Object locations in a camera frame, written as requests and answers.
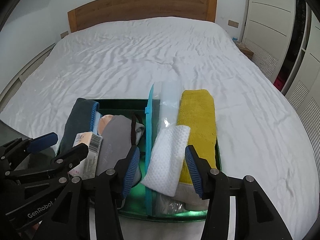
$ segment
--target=wooden bedside table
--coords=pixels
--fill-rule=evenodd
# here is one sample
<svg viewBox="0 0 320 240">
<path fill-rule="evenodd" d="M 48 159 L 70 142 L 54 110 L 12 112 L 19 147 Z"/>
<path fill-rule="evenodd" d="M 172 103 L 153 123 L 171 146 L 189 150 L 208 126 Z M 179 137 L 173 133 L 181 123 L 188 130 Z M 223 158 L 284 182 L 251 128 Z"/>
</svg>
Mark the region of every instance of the wooden bedside table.
<svg viewBox="0 0 320 240">
<path fill-rule="evenodd" d="M 243 46 L 240 46 L 239 43 L 235 43 L 237 48 L 243 53 L 245 54 L 249 60 L 252 60 L 252 57 L 253 57 L 253 51 L 249 50 L 247 47 L 243 47 Z"/>
</svg>

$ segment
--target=yellow towel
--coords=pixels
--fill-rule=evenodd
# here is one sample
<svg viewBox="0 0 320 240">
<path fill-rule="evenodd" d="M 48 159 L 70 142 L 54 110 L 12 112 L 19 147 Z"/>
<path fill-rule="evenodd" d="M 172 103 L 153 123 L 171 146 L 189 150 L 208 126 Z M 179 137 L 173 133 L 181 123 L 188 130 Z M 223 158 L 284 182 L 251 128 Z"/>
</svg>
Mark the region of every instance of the yellow towel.
<svg viewBox="0 0 320 240">
<path fill-rule="evenodd" d="M 191 128 L 188 145 L 193 145 L 199 157 L 206 159 L 212 168 L 216 168 L 214 146 L 217 132 L 214 102 L 207 90 L 185 90 L 182 93 L 177 125 L 187 125 Z M 185 160 L 174 198 L 191 205 L 204 205 L 194 191 Z"/>
</svg>

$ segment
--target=wall outlet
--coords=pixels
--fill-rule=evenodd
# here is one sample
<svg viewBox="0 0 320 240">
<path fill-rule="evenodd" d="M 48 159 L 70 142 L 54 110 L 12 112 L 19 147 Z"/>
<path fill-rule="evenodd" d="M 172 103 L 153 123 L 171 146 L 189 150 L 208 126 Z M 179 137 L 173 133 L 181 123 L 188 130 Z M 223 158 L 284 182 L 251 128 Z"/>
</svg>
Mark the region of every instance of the wall outlet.
<svg viewBox="0 0 320 240">
<path fill-rule="evenodd" d="M 63 39 L 65 36 L 67 36 L 69 34 L 68 31 L 64 32 L 64 33 L 61 33 L 60 34 L 60 37 Z"/>
<path fill-rule="evenodd" d="M 236 28 L 239 27 L 239 23 L 234 22 L 234 21 L 231 21 L 231 20 L 228 21 L 228 25 L 229 25 L 229 26 L 232 26 L 232 27 L 236 27 Z"/>
</svg>

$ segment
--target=mattress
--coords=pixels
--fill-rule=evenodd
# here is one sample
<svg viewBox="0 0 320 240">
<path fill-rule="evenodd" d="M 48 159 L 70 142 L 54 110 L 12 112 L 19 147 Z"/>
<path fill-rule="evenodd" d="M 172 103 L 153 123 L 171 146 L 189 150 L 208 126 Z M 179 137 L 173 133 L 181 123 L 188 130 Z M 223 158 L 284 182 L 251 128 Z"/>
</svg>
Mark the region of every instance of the mattress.
<svg viewBox="0 0 320 240">
<path fill-rule="evenodd" d="M 178 78 L 183 89 L 207 89 L 214 98 L 223 171 L 254 176 L 293 239 L 301 240 L 319 207 L 308 135 L 284 96 L 214 23 L 152 18 L 72 33 L 23 82 L 0 118 L 29 137 L 54 131 L 60 140 L 77 98 L 148 98 L 153 82 Z M 120 221 L 124 239 L 200 239 L 204 225 Z"/>
</svg>

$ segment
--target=yellow cloth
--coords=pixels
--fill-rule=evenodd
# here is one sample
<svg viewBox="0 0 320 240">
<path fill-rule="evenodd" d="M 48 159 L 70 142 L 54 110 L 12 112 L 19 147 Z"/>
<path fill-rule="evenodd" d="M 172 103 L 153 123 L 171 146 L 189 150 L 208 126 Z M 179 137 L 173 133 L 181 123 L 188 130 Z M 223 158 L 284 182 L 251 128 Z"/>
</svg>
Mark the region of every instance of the yellow cloth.
<svg viewBox="0 0 320 240">
<path fill-rule="evenodd" d="M 216 168 L 214 146 L 217 140 L 214 102 L 205 90 L 185 90 L 182 93 L 177 125 L 191 128 L 188 145 L 193 145 L 200 158 Z M 186 161 L 183 161 L 179 182 L 192 184 Z"/>
</svg>

